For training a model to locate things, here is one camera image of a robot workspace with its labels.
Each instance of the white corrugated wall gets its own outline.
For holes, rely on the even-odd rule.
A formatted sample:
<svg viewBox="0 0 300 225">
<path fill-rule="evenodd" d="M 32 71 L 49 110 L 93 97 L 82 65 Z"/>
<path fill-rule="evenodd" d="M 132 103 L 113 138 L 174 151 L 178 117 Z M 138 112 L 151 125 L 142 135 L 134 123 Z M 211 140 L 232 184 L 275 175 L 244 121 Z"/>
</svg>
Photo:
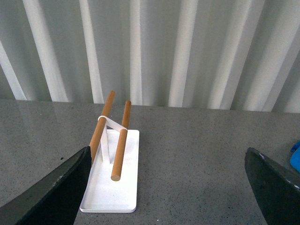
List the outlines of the white corrugated wall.
<svg viewBox="0 0 300 225">
<path fill-rule="evenodd" d="M 0 0 L 0 98 L 300 113 L 299 0 Z"/>
</svg>

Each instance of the white rectangular tray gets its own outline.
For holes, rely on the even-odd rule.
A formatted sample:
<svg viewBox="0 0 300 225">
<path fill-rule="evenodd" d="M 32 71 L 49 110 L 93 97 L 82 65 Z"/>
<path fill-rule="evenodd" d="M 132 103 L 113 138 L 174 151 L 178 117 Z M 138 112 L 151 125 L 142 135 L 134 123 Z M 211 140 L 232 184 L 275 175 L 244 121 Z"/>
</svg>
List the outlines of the white rectangular tray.
<svg viewBox="0 0 300 225">
<path fill-rule="evenodd" d="M 120 133 L 107 130 L 109 155 L 114 159 Z M 121 179 L 111 180 L 113 160 L 103 163 L 98 149 L 80 210 L 82 212 L 128 213 L 136 209 L 139 131 L 128 130 Z"/>
</svg>

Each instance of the wooden dowel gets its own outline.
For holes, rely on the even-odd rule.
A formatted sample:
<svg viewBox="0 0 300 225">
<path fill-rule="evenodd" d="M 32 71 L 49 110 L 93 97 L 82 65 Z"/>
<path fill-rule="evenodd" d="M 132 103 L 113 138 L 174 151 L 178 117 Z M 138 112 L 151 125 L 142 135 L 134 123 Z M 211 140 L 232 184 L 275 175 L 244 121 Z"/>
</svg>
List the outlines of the wooden dowel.
<svg viewBox="0 0 300 225">
<path fill-rule="evenodd" d="M 123 120 L 122 120 L 122 126 L 125 128 L 128 128 L 129 126 L 130 108 L 131 108 L 131 102 L 127 101 L 125 104 Z M 112 167 L 111 179 L 113 181 L 119 181 L 121 179 L 127 133 L 128 131 L 126 129 L 122 129 L 120 131 L 116 156 L 114 158 L 114 163 Z"/>
<path fill-rule="evenodd" d="M 102 113 L 101 113 L 101 116 L 107 116 L 107 117 L 109 116 L 109 112 L 113 105 L 114 95 L 115 95 L 115 92 L 112 90 L 107 97 L 107 100 L 105 102 L 105 105 L 104 105 Z M 101 117 L 98 120 L 94 134 L 90 141 L 90 154 L 92 157 L 92 164 L 94 163 L 94 160 L 95 160 L 95 156 L 97 153 L 97 149 L 98 149 L 98 146 L 100 143 L 100 139 L 101 139 L 105 124 L 106 124 L 106 119 L 104 117 Z"/>
</svg>

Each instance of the white vertical support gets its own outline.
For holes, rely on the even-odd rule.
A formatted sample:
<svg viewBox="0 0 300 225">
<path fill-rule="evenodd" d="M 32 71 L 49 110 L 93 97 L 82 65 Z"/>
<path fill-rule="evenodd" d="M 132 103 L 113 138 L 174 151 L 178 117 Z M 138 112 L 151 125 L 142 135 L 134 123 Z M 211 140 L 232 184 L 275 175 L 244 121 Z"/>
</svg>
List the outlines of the white vertical support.
<svg viewBox="0 0 300 225">
<path fill-rule="evenodd" d="M 98 146 L 98 150 L 101 148 L 103 163 L 110 164 L 109 145 L 108 145 L 108 136 L 107 136 L 106 125 L 104 126 L 100 142 L 101 142 L 101 144 Z"/>
<path fill-rule="evenodd" d="M 123 70 L 125 99 L 130 99 L 130 0 L 119 1 L 121 19 L 121 39 L 123 42 Z"/>
<path fill-rule="evenodd" d="M 206 37 L 210 30 L 210 15 L 212 13 L 213 1 L 202 0 L 198 3 L 193 31 L 193 40 L 189 56 L 186 87 L 184 90 L 182 107 L 195 107 L 195 99 L 199 96 L 199 80 L 203 77 L 202 58 L 206 54 Z"/>
<path fill-rule="evenodd" d="M 285 105 L 283 112 L 285 112 L 285 113 L 300 113 L 299 99 L 300 99 L 300 79 L 296 83 L 295 88 L 292 91 L 290 98 L 287 100 L 287 103 Z"/>
</svg>

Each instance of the gray countertop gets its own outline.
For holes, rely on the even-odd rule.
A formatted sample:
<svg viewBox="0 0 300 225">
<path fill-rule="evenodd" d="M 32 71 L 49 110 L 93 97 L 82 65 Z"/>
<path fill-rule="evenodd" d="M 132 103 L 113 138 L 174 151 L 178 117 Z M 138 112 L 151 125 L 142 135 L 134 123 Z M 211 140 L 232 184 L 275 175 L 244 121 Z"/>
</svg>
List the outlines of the gray countertop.
<svg viewBox="0 0 300 225">
<path fill-rule="evenodd" d="M 90 142 L 103 105 L 0 100 L 0 206 Z M 122 105 L 111 119 L 121 122 Z M 244 169 L 248 147 L 289 165 L 300 114 L 132 106 L 140 131 L 137 208 L 78 212 L 83 224 L 262 224 Z"/>
</svg>

